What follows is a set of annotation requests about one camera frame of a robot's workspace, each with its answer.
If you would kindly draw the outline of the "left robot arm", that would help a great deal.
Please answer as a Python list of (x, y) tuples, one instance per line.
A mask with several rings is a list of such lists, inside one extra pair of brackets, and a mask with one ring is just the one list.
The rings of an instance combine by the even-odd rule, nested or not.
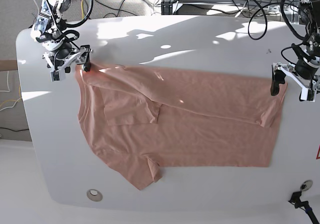
[(280, 85), (285, 84), (285, 78), (288, 76), (301, 87), (299, 95), (301, 102), (315, 102), (317, 94), (320, 93), (320, 74), (318, 73), (320, 68), (320, 0), (300, 0), (297, 9), (299, 20), (305, 25), (304, 36), (298, 34), (286, 17), (285, 1), (280, 1), (280, 12), (292, 34), (301, 43), (293, 43), (281, 51), (283, 53), (285, 50), (292, 49), (297, 61), (291, 62), (287, 59), (287, 64), (272, 65), (270, 93), (271, 96), (277, 96), (280, 93)]

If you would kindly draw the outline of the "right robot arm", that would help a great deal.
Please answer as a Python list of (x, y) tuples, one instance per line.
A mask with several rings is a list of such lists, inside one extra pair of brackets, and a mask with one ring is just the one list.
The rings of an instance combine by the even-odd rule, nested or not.
[(93, 10), (94, 0), (89, 1), (87, 13), (74, 24), (63, 19), (63, 13), (69, 9), (72, 0), (42, 0), (38, 8), (30, 35), (46, 49), (42, 59), (50, 69), (51, 81), (63, 80), (71, 72), (72, 65), (80, 65), (85, 72), (91, 70), (90, 54), (93, 50), (89, 45), (75, 44), (80, 37), (75, 28), (83, 25)]

